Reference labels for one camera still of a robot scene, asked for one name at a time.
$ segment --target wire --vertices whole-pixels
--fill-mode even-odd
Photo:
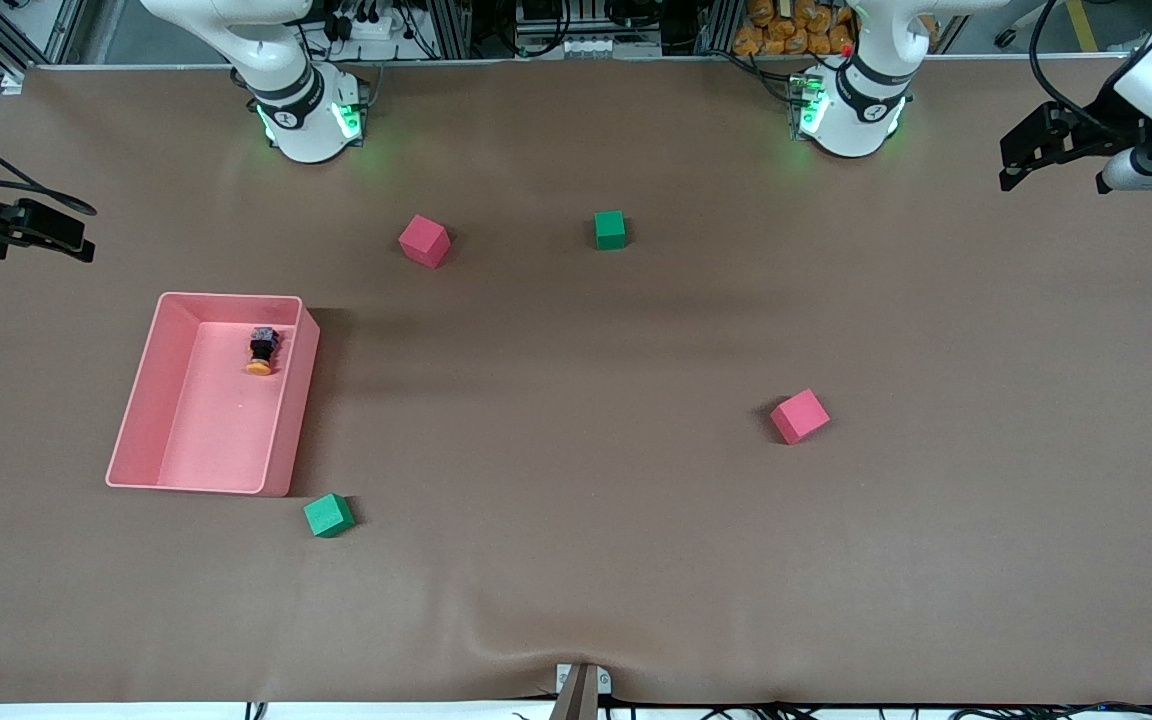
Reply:
[[[558,10],[558,15],[554,17],[554,36],[550,38],[550,41],[547,41],[547,44],[545,44],[545,46],[540,50],[522,50],[515,44],[515,41],[509,40],[506,36],[505,26],[500,20],[508,17],[507,13],[503,13],[503,9],[507,8],[509,0],[498,0],[497,37],[500,38],[500,41],[503,44],[506,50],[509,51],[509,53],[520,58],[539,58],[540,55],[552,53],[553,50],[558,50],[558,46],[563,44],[563,40],[567,38],[567,31],[570,31],[573,26],[573,8],[570,0],[558,0],[558,2],[562,6],[561,9]],[[517,29],[517,20],[515,18],[509,18],[507,24],[511,24],[515,29]]]
[[[51,190],[51,188],[36,181],[36,179],[29,177],[20,168],[15,167],[12,162],[8,162],[0,156],[0,165],[2,165],[9,173],[14,174],[15,177],[23,179],[24,183],[5,182],[0,181],[0,187],[15,188],[15,190],[28,190],[31,192],[38,192],[40,195],[46,195],[51,199],[60,202],[66,209],[76,211],[76,213],[82,213],[83,215],[94,215],[96,209],[92,209],[86,202],[77,199],[73,195],[65,195],[65,192],[59,192]]]
[[[838,70],[842,69],[842,65],[838,65],[838,67],[835,67],[834,65],[826,63],[826,61],[824,61],[824,58],[820,56],[820,55],[817,55],[816,53],[813,53],[813,51],[809,50],[808,54],[812,55],[813,59],[814,59],[814,61],[817,61],[817,63],[824,65],[824,67],[826,67],[826,69],[833,70],[834,73],[838,73]]]
[[[756,65],[753,65],[753,60],[751,60],[750,63],[746,65],[745,61],[742,61],[736,55],[728,53],[728,51],[726,50],[704,50],[702,51],[700,54],[718,55],[719,58],[726,58],[728,61],[730,61],[730,63],[736,65],[737,68],[745,70],[745,73],[751,74],[751,76],[753,76],[753,74],[761,74],[763,77],[768,79],[788,81],[790,78],[790,76],[787,76],[787,74],[773,73],[770,70],[760,69],[756,67]]]
[[[776,86],[772,85],[773,81],[788,82],[790,81],[790,76],[787,76],[787,74],[773,73],[759,68],[758,63],[756,63],[755,61],[753,55],[750,55],[749,65],[744,63],[744,61],[741,61],[741,59],[737,58],[736,55],[728,53],[728,51],[726,50],[705,50],[703,51],[702,55],[719,55],[719,58],[726,58],[728,61],[732,61],[733,65],[736,65],[737,68],[745,70],[745,73],[749,73],[751,74],[751,76],[758,78],[758,82],[763,84],[764,90],[767,90],[768,94],[775,97],[781,103],[794,106],[799,106],[804,104],[803,100],[795,100],[794,97],[783,94],[783,92],[776,90]]]
[[[753,69],[755,69],[755,73],[756,73],[756,77],[758,77],[758,82],[763,83],[763,88],[764,88],[764,90],[767,90],[768,94],[771,94],[772,97],[775,97],[778,100],[780,100],[781,103],[785,103],[786,105],[794,105],[795,104],[794,99],[791,99],[790,96],[783,94],[783,92],[781,92],[780,90],[776,90],[776,86],[772,85],[772,81],[767,76],[764,76],[763,69],[759,68],[758,63],[755,62],[755,56],[753,55],[749,56],[749,63],[753,66]]]
[[[305,23],[296,23],[296,29],[301,31],[301,41],[302,44],[305,44],[306,55],[309,55],[310,58],[314,58],[314,55],[323,59],[328,58],[329,52],[327,50],[324,50],[323,47],[317,45],[310,45],[310,38],[305,36]]]
[[[380,71],[376,74],[376,85],[371,88],[371,92],[367,94],[366,108],[371,109],[372,105],[376,105],[376,100],[380,99],[380,83],[385,82],[385,63],[380,63]]]
[[[1132,705],[1129,702],[1098,702],[1096,705],[1062,706],[1061,710],[1047,707],[1021,706],[1015,708],[968,708],[950,715],[950,720],[963,720],[964,717],[986,717],[987,720],[1062,720],[1066,717],[1078,715],[1081,712],[1134,712],[1138,715],[1152,715],[1152,707]]]
[[[412,13],[411,6],[407,3],[407,0],[394,1],[394,8],[397,9],[397,14],[402,15],[403,23],[411,29],[412,40],[416,40],[416,46],[420,47],[420,53],[425,53],[430,60],[438,60],[438,53],[434,53],[433,46],[425,41],[425,35],[420,31],[419,24],[416,23],[416,14]]]
[[[1128,136],[1124,136],[1123,132],[1111,129],[1108,126],[1102,123],[1101,120],[1092,118],[1092,114],[1087,113],[1082,105],[1078,105],[1078,103],[1070,100],[1069,97],[1061,94],[1061,92],[1056,90],[1056,86],[1053,86],[1051,81],[1047,79],[1046,74],[1043,74],[1043,68],[1038,65],[1038,37],[1043,36],[1043,28],[1046,26],[1047,17],[1052,14],[1052,9],[1056,8],[1058,1],[1059,0],[1047,0],[1047,3],[1043,6],[1043,13],[1038,15],[1038,20],[1034,23],[1033,35],[1029,36],[1029,70],[1034,74],[1034,79],[1038,81],[1038,85],[1051,96],[1052,100],[1060,103],[1066,109],[1069,109],[1070,113],[1078,115],[1083,122],[1089,123],[1089,126],[1098,129],[1098,131],[1105,132],[1105,135],[1111,137],[1124,138],[1124,141],[1128,141]]]

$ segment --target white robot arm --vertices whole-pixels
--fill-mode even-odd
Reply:
[[[905,105],[905,88],[927,55],[920,14],[975,13],[1006,0],[851,0],[861,20],[855,53],[836,65],[806,70],[804,106],[795,109],[801,135],[835,156],[859,158],[877,151]],[[1051,13],[1052,3],[1044,10]],[[1114,156],[1099,177],[1108,188],[1152,188],[1152,35],[1087,108],[1039,82],[1055,101],[1044,104],[1002,141],[1005,176],[1011,190],[1029,172],[1083,156]],[[1066,149],[1073,137],[1074,150]]]
[[[819,90],[799,109],[804,136],[835,156],[861,158],[896,131],[905,88],[927,55],[929,32],[919,15],[978,13],[1007,0],[851,0],[861,20],[855,52],[836,65],[806,70]]]
[[[1152,190],[1152,33],[1085,108],[1060,94],[1040,71],[1036,76],[1053,101],[1038,106],[1000,142],[1002,190],[1047,165],[1087,156],[1111,157],[1097,176],[1102,194]]]
[[[311,63],[283,23],[311,0],[141,0],[147,12],[200,37],[234,65],[270,142],[298,162],[321,162],[362,141],[366,100],[351,74]]]

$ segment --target pink plastic bin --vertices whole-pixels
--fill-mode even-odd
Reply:
[[[247,372],[262,325],[279,333],[266,377]],[[317,348],[300,297],[165,293],[105,483],[287,495]]]

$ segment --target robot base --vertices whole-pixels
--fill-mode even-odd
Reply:
[[[798,88],[791,94],[801,97],[804,104],[790,108],[790,127],[795,136],[809,137],[817,145],[842,158],[863,158],[877,151],[884,141],[896,131],[900,112],[905,107],[901,100],[895,109],[887,111],[879,122],[864,122],[856,118],[856,111],[842,101],[838,91],[838,73],[827,65],[816,65],[805,71]]]
[[[262,113],[270,145],[297,162],[323,162],[348,146],[362,145],[367,122],[366,83],[334,65],[314,63],[314,68],[323,74],[323,100],[306,114],[302,127],[280,127]]]

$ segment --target table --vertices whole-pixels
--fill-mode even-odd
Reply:
[[[393,68],[365,149],[301,167],[222,71],[29,74],[1,154],[100,215],[96,264],[0,263],[0,702],[516,697],[570,660],[637,702],[1152,702],[1152,195],[996,190],[1022,63],[915,88],[846,161],[727,65]],[[291,497],[101,483],[161,291],[311,306]],[[805,387],[835,419],[788,447]],[[310,537],[325,492],[362,525]]]

